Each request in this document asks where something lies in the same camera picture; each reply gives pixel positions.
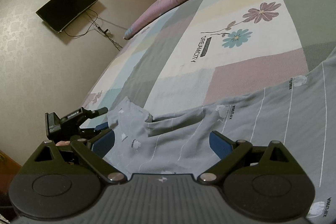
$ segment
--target purple flower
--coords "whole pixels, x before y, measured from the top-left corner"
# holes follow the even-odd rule
[[[281,3],[275,4],[275,2],[272,2],[270,4],[267,4],[266,2],[260,4],[260,10],[252,8],[249,10],[249,12],[243,17],[247,17],[243,22],[249,22],[254,19],[254,23],[258,23],[261,19],[265,21],[271,21],[273,17],[277,17],[279,13],[272,12],[279,8],[281,6]]]

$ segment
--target wall-mounted television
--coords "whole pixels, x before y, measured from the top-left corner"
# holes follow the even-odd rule
[[[50,0],[36,14],[56,32],[61,32],[98,0]]]

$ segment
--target black flat-screen television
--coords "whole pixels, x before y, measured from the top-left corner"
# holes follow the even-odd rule
[[[98,0],[50,0],[36,13],[56,32],[61,32]]]

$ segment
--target wall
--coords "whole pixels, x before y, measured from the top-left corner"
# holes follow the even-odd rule
[[[35,12],[49,0],[0,0],[0,149],[19,164],[46,139],[44,113],[79,107],[117,54],[96,31],[78,39],[53,33]],[[129,27],[155,0],[99,0],[100,17]],[[97,20],[125,45],[124,30]],[[78,35],[81,16],[66,30]]]

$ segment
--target ribbed gray panel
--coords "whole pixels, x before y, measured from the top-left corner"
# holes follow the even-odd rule
[[[44,224],[21,217],[13,224]],[[109,186],[100,200],[78,216],[53,224],[257,224],[228,206],[218,189],[191,175],[133,175]],[[287,224],[308,224],[305,219]]]

